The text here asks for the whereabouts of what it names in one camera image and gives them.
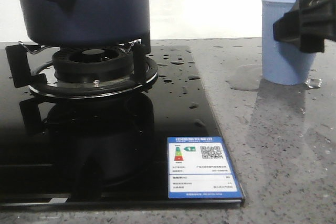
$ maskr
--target black clamp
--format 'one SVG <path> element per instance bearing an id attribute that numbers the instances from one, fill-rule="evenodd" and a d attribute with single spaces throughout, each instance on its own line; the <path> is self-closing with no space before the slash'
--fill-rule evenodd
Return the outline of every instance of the black clamp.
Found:
<path id="1" fill-rule="evenodd" d="M 14 86 L 16 88 L 24 87 L 34 83 L 47 83 L 44 73 L 32 75 L 27 59 L 27 53 L 39 52 L 44 50 L 40 45 L 19 45 L 7 46 L 6 48 L 9 68 L 12 73 Z"/>
<path id="2" fill-rule="evenodd" d="M 301 52 L 324 52 L 324 39 L 336 41 L 336 0 L 296 0 L 273 24 L 273 36 Z"/>
<path id="3" fill-rule="evenodd" d="M 132 47 L 134 73 L 130 79 L 138 84 L 146 84 L 147 66 L 146 66 L 146 46 L 135 43 Z"/>

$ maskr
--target speckled stone surface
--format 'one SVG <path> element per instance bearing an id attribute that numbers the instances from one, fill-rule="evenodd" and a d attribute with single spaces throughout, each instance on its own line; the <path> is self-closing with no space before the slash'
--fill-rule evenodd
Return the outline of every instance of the speckled stone surface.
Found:
<path id="1" fill-rule="evenodd" d="M 261 80 L 254 92 L 233 90 L 226 80 L 239 66 L 261 64 L 260 38 L 157 40 L 152 45 L 190 46 L 246 193 L 245 205 L 0 212 L 0 223 L 336 223 L 335 43 L 326 43 L 310 72 L 311 78 L 322 79 L 320 89 Z"/>

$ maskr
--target black glass cooktop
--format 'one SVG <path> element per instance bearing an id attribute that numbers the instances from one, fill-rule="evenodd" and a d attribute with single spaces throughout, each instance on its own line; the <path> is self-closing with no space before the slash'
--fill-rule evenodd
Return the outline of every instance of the black glass cooktop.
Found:
<path id="1" fill-rule="evenodd" d="M 56 50 L 29 55 L 30 66 L 49 61 Z M 0 51 L 0 208 L 243 201 L 168 197 L 167 138 L 221 133 L 190 50 L 153 47 L 149 57 L 159 65 L 159 77 L 148 92 L 55 103 L 35 98 L 28 87 L 14 88 L 5 50 Z"/>

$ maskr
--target dark blue kettle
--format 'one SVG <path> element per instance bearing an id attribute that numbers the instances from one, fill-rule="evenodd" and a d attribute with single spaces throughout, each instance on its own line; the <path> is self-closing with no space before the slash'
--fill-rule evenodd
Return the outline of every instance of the dark blue kettle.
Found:
<path id="1" fill-rule="evenodd" d="M 27 33 L 41 45 L 90 47 L 149 41 L 149 0 L 20 0 Z"/>

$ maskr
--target burner cap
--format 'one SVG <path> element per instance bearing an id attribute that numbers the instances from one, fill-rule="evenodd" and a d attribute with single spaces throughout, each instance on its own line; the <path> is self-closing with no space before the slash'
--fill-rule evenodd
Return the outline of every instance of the burner cap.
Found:
<path id="1" fill-rule="evenodd" d="M 133 70 L 133 52 L 124 52 L 119 47 L 63 48 L 52 58 L 56 78 L 65 82 L 104 82 Z"/>

